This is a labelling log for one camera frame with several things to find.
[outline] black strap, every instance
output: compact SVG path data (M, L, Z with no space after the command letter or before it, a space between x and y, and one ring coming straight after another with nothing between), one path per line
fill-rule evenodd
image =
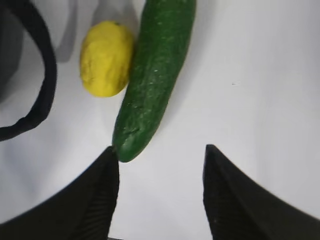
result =
M57 84L57 63L45 21L29 0L0 0L20 20L34 40L44 62L44 80L29 113L12 126L0 127L0 141L36 128L49 115Z

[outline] lemon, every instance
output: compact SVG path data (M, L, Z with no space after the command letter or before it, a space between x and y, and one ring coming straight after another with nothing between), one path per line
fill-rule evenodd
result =
M104 21L87 33L81 48L84 88L96 97L118 94L128 83L134 36L124 25Z

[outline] cucumber skin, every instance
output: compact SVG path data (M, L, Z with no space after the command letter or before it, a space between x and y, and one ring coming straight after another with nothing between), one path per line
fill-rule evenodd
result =
M196 0L147 0L112 144L130 162L157 131L185 62Z

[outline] white table surface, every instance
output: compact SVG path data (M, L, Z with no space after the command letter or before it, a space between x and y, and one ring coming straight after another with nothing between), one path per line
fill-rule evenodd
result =
M144 3L34 2L57 51L56 98L43 124L0 144L0 222L61 190L111 144L124 92L101 99L83 89L81 42L93 23L110 16L135 30L128 4L139 16ZM162 124L137 159L120 164L111 237L211 239L202 203L206 144L320 218L319 12L318 0L198 0L189 55ZM42 80L40 55L26 35L0 104L1 126L29 111Z

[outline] textured black plastic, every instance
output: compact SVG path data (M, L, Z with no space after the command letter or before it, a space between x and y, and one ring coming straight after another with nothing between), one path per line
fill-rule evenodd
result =
M1 240L105 240L119 191L119 162L106 149L76 180L4 224Z
M215 240L320 240L320 221L280 200L206 147L203 202Z

